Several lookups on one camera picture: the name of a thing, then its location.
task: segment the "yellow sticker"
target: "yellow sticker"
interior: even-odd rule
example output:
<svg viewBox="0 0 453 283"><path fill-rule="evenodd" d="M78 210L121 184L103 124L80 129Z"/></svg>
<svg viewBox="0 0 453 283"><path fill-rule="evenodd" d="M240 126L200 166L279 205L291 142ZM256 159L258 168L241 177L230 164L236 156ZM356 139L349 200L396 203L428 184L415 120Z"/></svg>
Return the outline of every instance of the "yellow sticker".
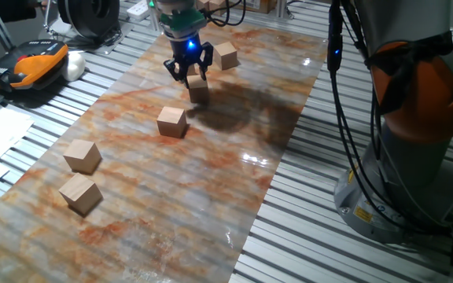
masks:
<svg viewBox="0 0 453 283"><path fill-rule="evenodd" d="M355 169L358 170L358 164L355 164ZM354 172L352 169L349 171L349 178L347 180L347 183L350 184L352 182L352 179L354 178Z"/></svg>
<svg viewBox="0 0 453 283"><path fill-rule="evenodd" d="M348 184L352 182L352 179L354 178L354 172L352 172L352 169L349 171L349 179L347 181Z"/></svg>
<svg viewBox="0 0 453 283"><path fill-rule="evenodd" d="M354 215L358 216L359 218L361 218L362 220L364 220L364 221L366 221L368 223L371 222L371 218L374 216L374 215L372 215L371 213L369 213L368 211L362 209L359 206L355 207Z"/></svg>

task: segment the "glossy surface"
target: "glossy surface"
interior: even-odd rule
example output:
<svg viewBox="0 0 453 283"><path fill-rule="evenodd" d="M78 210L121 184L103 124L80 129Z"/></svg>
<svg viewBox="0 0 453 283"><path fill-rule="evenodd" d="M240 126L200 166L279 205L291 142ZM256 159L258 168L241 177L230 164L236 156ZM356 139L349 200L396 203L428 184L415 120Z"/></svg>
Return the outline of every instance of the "glossy surface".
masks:
<svg viewBox="0 0 453 283"><path fill-rule="evenodd" d="M228 281L326 43L248 25L201 38L232 41L240 61L210 69L208 106L167 73L161 36L1 198L0 281ZM187 109L184 139L158 134L164 106ZM58 192L75 138L103 158L85 219Z"/></svg>

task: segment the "white power strip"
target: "white power strip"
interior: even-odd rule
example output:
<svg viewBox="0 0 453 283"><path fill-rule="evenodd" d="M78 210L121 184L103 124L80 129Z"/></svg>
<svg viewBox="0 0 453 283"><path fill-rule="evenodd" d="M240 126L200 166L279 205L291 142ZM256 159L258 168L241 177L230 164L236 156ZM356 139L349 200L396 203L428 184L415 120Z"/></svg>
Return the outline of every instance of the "white power strip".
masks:
<svg viewBox="0 0 453 283"><path fill-rule="evenodd" d="M127 14L135 20L144 20L147 16L149 16L149 9L146 0L143 0L129 8L127 10Z"/></svg>

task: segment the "wooden block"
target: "wooden block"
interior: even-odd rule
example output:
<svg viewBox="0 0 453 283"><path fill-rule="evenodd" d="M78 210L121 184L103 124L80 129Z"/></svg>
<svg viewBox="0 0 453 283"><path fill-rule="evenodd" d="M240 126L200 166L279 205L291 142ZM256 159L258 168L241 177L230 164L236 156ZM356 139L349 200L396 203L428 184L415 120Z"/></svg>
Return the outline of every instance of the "wooden block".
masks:
<svg viewBox="0 0 453 283"><path fill-rule="evenodd" d="M161 135L181 138L186 128L185 110L165 106L157 118L157 125Z"/></svg>
<svg viewBox="0 0 453 283"><path fill-rule="evenodd" d="M101 191L94 182L76 173L60 189L59 193L69 206L81 215L89 212L94 205L102 200Z"/></svg>
<svg viewBox="0 0 453 283"><path fill-rule="evenodd" d="M225 8L225 7L227 7L227 1L226 0L210 0L209 1L209 11L212 11L212 10L218 9L218 8ZM221 15L223 15L226 12L227 12L226 9L222 9L220 11L214 12L214 15L221 16Z"/></svg>
<svg viewBox="0 0 453 283"><path fill-rule="evenodd" d="M191 103L207 103L209 101L208 82L204 81L201 75L189 75L188 93L190 94Z"/></svg>
<svg viewBox="0 0 453 283"><path fill-rule="evenodd" d="M74 140L64 153L73 171L92 174L101 161L98 147L92 141Z"/></svg>
<svg viewBox="0 0 453 283"><path fill-rule="evenodd" d="M209 0L197 0L197 9L205 9L209 11Z"/></svg>
<svg viewBox="0 0 453 283"><path fill-rule="evenodd" d="M230 42L214 46L212 58L222 70L227 70L238 65L237 50Z"/></svg>
<svg viewBox="0 0 453 283"><path fill-rule="evenodd" d="M188 67L188 73L186 75L198 75L195 64L192 64Z"/></svg>

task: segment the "metal slatted table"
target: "metal slatted table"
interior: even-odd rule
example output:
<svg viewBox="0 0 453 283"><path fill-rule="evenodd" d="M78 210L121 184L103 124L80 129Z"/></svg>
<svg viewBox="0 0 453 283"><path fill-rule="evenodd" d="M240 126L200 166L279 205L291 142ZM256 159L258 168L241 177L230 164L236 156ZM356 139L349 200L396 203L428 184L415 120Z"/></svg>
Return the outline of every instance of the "metal slatted table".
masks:
<svg viewBox="0 0 453 283"><path fill-rule="evenodd" d="M35 124L0 159L10 169L0 180L0 197L160 34L149 20L128 19L126 11L135 3L120 3L120 21L134 24L132 32L109 55L84 53L87 71L80 80L59 80L39 93L23 92L19 101L6 101L7 108L32 116ZM293 20L247 13L245 22L326 40L328 9L321 2L297 3L291 7ZM233 11L233 20L240 15ZM348 36L343 54L339 89L362 152L369 141L371 79ZM42 106L33 108L32 102ZM446 158L453 160L453 141ZM325 63L230 281L453 282L448 239L434 238L424 247L383 245L359 236L342 221L333 188L347 169Z"/></svg>

